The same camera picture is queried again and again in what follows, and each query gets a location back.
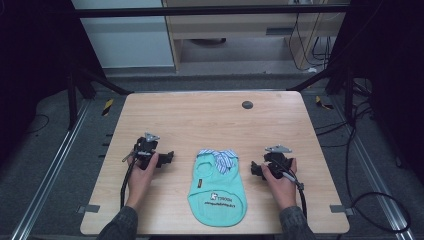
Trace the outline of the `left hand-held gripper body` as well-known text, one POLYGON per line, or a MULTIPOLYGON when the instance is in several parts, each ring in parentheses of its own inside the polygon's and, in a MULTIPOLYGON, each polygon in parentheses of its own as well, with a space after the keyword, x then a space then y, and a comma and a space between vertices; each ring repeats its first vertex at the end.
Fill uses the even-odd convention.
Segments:
POLYGON ((126 162, 130 157, 140 163, 139 167, 145 170, 158 145, 159 136, 146 132, 137 139, 133 150, 123 159, 126 162))

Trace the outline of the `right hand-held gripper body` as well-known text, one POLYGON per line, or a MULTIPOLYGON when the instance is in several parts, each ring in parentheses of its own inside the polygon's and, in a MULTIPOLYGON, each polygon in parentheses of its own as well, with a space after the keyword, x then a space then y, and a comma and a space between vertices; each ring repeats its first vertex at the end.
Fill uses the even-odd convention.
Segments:
POLYGON ((295 178, 291 170, 293 159, 285 156, 285 153, 292 152, 291 149, 282 145, 275 145, 266 147, 265 151, 264 160, 268 162, 268 168, 276 179, 281 179, 283 177, 288 179, 295 178))

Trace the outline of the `mint green pet shirt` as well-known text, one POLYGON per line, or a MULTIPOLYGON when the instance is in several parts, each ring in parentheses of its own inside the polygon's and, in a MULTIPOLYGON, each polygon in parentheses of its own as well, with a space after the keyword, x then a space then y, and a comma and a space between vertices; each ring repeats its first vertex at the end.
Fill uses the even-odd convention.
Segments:
POLYGON ((231 149, 201 149, 196 156, 187 200, 194 217, 212 227, 231 227, 243 220, 247 199, 239 157, 231 149))

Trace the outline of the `person's right hand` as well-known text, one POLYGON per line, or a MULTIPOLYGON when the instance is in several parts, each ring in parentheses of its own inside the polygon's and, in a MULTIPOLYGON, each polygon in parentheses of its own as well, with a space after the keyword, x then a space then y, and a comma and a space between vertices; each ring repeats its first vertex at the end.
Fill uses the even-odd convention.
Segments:
POLYGON ((261 169, 279 209, 296 206, 296 184, 285 177, 276 179, 264 163, 261 164, 261 169))

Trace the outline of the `person's left hand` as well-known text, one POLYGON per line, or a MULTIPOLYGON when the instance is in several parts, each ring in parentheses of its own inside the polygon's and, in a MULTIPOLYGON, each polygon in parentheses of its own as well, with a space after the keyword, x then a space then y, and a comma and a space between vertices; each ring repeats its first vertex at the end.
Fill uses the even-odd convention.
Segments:
POLYGON ((132 168, 128 179, 129 193, 125 205, 133 208, 137 212, 139 212, 143 206, 143 201, 152 182, 158 158, 159 155, 154 153, 150 159, 149 165, 145 169, 139 167, 139 161, 137 161, 132 168))

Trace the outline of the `black metal stand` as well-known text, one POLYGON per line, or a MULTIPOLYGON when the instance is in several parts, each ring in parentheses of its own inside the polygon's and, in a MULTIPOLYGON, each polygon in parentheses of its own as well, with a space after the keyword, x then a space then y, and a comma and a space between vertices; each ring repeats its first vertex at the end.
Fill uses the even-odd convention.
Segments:
POLYGON ((329 81, 325 87, 325 91, 328 94, 336 94, 341 89, 344 89, 344 116, 348 124, 351 126, 355 125, 353 116, 353 84, 354 76, 353 69, 349 65, 344 66, 329 66, 325 70, 313 75, 306 81, 288 88, 288 91, 303 91, 308 86, 314 83, 328 78, 329 81))
POLYGON ((79 91, 84 99, 93 99, 96 96, 96 91, 91 83, 96 82, 119 95, 131 94, 131 91, 113 84, 105 77, 101 77, 88 69, 77 67, 76 65, 70 66, 66 82, 69 106, 69 130, 72 130, 76 126, 78 120, 76 91, 79 91))

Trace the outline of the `white cabinet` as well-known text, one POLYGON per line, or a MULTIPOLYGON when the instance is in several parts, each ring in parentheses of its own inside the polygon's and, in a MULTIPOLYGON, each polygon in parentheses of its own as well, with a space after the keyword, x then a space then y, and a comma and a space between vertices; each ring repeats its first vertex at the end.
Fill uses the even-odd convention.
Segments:
MULTIPOLYGON (((71 0, 76 10, 156 8, 161 0, 71 0)), ((82 18, 96 56, 104 69, 173 67, 165 18, 82 18)))

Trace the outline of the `grey table bracket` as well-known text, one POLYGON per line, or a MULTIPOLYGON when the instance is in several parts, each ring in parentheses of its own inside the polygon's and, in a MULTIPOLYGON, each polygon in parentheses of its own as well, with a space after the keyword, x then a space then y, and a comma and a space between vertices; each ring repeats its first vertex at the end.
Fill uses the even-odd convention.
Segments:
POLYGON ((80 205, 77 208, 77 213, 83 214, 86 212, 97 213, 100 209, 99 205, 80 205))
POLYGON ((329 207, 332 213, 344 213, 346 216, 353 216, 355 214, 354 209, 347 208, 343 205, 330 205, 329 207))

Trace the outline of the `aluminium floor rail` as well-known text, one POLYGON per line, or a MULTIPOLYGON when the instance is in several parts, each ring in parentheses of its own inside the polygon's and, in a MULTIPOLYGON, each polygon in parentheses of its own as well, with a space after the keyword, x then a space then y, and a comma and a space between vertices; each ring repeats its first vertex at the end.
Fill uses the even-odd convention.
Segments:
POLYGON ((336 112, 341 120, 346 122, 345 130, 348 134, 345 152, 345 183, 349 199, 351 201, 350 209, 355 215, 361 216, 368 224, 373 227, 391 233, 396 236, 397 240, 416 240, 411 230, 412 218, 404 205, 395 197, 392 196, 388 185, 383 180, 381 174, 378 172, 375 165, 372 163, 371 157, 368 154, 356 128, 355 112, 352 112, 349 117, 345 116, 344 111, 347 105, 344 104, 339 98, 331 97, 331 101, 335 107, 336 112), (357 155, 357 159, 363 172, 366 176, 368 183, 371 186, 371 191, 361 193, 356 197, 351 194, 350 178, 349 178, 349 154, 353 149, 357 155), (373 221, 364 211, 358 208, 358 204, 368 197, 374 197, 382 209, 387 221, 388 227, 373 221))
POLYGON ((80 109, 77 112, 75 125, 66 132, 42 182, 40 183, 32 201, 30 202, 25 214, 19 224, 14 229, 10 240, 27 240, 31 230, 43 209, 43 206, 56 182, 56 179, 62 169, 62 166, 72 148, 76 136, 78 135, 82 124, 87 116, 87 111, 91 105, 91 100, 83 100, 80 109))

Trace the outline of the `black horizontal frame bar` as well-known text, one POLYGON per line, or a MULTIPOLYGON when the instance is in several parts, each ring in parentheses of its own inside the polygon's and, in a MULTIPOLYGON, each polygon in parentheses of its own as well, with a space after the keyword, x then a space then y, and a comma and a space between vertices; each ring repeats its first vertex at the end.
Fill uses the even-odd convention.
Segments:
POLYGON ((351 6, 349 4, 193 6, 161 8, 80 9, 71 11, 70 15, 78 18, 103 18, 234 14, 333 13, 347 12, 350 10, 350 8, 351 6))

